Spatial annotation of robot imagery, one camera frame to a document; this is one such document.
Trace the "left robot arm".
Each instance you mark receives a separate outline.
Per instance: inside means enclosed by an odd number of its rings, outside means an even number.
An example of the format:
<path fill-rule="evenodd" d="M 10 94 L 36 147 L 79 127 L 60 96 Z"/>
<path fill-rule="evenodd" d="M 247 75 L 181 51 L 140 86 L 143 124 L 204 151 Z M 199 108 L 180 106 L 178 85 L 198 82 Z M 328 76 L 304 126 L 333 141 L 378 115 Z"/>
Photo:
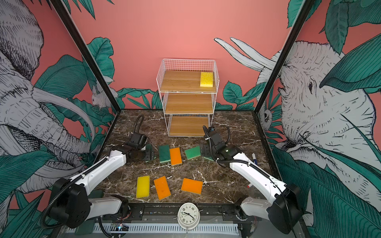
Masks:
<path fill-rule="evenodd" d="M 131 215 L 126 200 L 116 197 L 90 199 L 89 195 L 118 168 L 134 162 L 146 162 L 152 158 L 151 153 L 145 150 L 148 137 L 140 133 L 143 120 L 144 115 L 139 115 L 129 139 L 113 147 L 108 155 L 93 166 L 76 176 L 61 178 L 54 183 L 49 204 L 40 217 L 41 228 L 76 228 L 84 221 L 104 215 L 116 214 L 119 220 L 125 220 Z"/>

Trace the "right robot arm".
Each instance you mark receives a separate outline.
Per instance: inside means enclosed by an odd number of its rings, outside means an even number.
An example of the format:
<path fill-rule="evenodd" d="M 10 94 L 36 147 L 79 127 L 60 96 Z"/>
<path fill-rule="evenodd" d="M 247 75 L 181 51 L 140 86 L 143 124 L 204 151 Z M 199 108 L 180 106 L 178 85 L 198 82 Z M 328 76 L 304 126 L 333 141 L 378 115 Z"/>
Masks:
<path fill-rule="evenodd" d="M 293 183 L 286 184 L 261 169 L 241 149 L 229 144 L 228 140 L 224 141 L 213 127 L 202 128 L 213 161 L 240 174 L 265 197 L 246 197 L 236 202 L 236 217 L 240 220 L 250 217 L 266 219 L 280 232 L 292 232 L 303 215 L 300 188 Z"/>

